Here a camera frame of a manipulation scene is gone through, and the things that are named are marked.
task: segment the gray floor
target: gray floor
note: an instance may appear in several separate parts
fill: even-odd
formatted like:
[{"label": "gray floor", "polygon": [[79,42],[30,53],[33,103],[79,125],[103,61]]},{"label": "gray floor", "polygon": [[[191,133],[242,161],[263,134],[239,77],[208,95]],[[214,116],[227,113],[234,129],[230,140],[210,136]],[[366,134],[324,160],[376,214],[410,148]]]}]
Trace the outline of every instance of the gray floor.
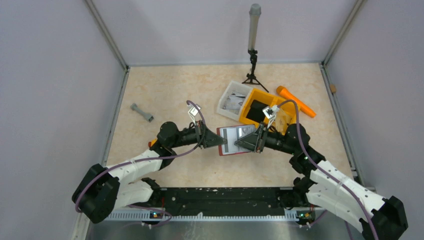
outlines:
[{"label": "gray floor", "polygon": [[[170,222],[149,230],[127,221],[103,221],[90,226],[86,240],[348,240],[344,221],[327,213],[311,229],[293,222]],[[361,234],[350,227],[355,240]]]}]

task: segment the tabletop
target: tabletop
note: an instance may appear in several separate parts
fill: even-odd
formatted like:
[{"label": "tabletop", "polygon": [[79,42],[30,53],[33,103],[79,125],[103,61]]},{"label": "tabletop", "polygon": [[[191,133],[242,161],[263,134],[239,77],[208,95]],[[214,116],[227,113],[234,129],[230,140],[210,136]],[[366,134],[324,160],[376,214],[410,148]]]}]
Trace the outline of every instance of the tabletop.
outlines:
[{"label": "tabletop", "polygon": [[[216,113],[218,101],[231,81],[242,82],[250,64],[131,67],[108,154],[107,165],[121,163],[148,149],[160,126],[175,122],[179,130],[190,123],[186,100],[201,106],[207,127],[239,125]],[[276,95],[278,86],[316,113],[300,113],[300,123],[310,136],[310,146],[345,175],[352,177],[334,112],[318,63],[258,64],[257,79]],[[152,122],[130,109],[131,104],[154,116]],[[174,148],[177,154],[193,146]],[[289,164],[291,155],[264,149],[262,153],[219,156],[218,148],[196,149],[171,165],[144,177],[161,187],[291,187],[300,176]]]}]

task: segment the robotic arm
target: robotic arm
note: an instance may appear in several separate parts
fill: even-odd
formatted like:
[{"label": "robotic arm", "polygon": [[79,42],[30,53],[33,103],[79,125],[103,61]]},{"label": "robotic arm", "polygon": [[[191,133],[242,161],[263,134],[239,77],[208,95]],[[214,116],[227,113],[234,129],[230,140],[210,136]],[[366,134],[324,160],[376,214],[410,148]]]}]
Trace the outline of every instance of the robotic arm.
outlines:
[{"label": "robotic arm", "polygon": [[[210,131],[203,121],[194,121],[193,115],[196,114],[194,111],[190,115],[194,124],[191,123],[189,128],[181,131],[173,122],[162,124],[157,139],[151,143],[148,150],[136,157],[106,167],[93,165],[72,195],[72,201],[78,210],[96,224],[103,221],[114,209],[157,199],[154,195],[159,186],[154,181],[136,180],[147,173],[165,168],[175,157],[180,157],[172,148],[196,144],[191,151],[182,154],[186,155],[197,147],[209,148],[227,143],[226,139]],[[310,137],[300,125],[300,138],[311,160],[328,171],[339,183],[330,179],[305,156],[296,127],[296,124],[289,125],[283,135],[270,131],[261,123],[255,132],[234,144],[256,153],[261,153],[266,147],[293,155],[289,163],[294,170],[305,176],[294,180],[295,194],[305,202],[320,206],[347,221],[362,232],[366,240],[374,239],[364,211],[342,187],[342,184],[346,185],[360,199],[366,213],[371,216],[379,239],[399,239],[408,228],[403,203],[394,196],[386,199],[373,193],[338,171],[323,155],[309,146]]]}]

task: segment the white wall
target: white wall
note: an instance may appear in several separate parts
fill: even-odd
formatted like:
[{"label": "white wall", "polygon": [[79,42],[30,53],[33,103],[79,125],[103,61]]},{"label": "white wall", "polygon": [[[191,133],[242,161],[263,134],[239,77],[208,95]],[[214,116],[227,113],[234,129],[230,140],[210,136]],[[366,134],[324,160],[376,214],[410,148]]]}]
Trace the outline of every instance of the white wall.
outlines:
[{"label": "white wall", "polygon": [[422,239],[424,1],[369,0],[329,66],[365,181],[400,198]]},{"label": "white wall", "polygon": [[322,61],[355,0],[95,0],[129,65],[249,61],[249,10],[262,7],[259,62]]},{"label": "white wall", "polygon": [[0,3],[0,239],[66,240],[123,80],[82,0]]}]

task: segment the tripod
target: tripod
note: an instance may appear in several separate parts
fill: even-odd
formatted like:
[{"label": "tripod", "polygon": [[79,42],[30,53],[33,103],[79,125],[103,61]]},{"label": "tripod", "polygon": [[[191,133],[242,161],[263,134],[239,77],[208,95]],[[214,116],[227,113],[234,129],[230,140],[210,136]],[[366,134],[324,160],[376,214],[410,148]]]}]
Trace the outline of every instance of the tripod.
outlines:
[{"label": "tripod", "polygon": [[268,89],[266,89],[264,85],[262,85],[262,83],[260,83],[258,79],[256,79],[256,76],[255,76],[256,62],[258,61],[258,56],[256,54],[258,53],[258,51],[255,49],[252,49],[252,50],[248,50],[247,52],[250,54],[250,63],[252,64],[252,69],[251,69],[251,73],[248,73],[246,75],[247,79],[244,80],[242,84],[261,85],[262,88],[265,89],[267,93],[269,93]]}]

